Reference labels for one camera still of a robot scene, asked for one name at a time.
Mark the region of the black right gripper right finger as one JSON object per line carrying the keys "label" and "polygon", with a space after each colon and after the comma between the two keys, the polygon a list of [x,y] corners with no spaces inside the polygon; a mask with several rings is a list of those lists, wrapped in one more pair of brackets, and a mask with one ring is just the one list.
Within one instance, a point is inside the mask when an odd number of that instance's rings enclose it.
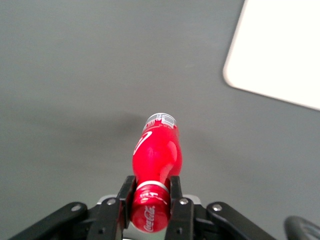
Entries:
{"label": "black right gripper right finger", "polygon": [[183,196],[179,176],[170,178],[171,216],[166,240],[273,240],[274,237],[230,205],[203,207]]}

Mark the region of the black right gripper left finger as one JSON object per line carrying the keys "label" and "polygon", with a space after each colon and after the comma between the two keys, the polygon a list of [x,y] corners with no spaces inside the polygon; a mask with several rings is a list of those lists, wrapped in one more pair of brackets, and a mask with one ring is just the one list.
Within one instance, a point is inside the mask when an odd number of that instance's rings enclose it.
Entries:
{"label": "black right gripper left finger", "polygon": [[37,221],[11,240],[121,240],[130,223],[136,177],[129,175],[117,195],[102,197],[92,208],[71,202]]}

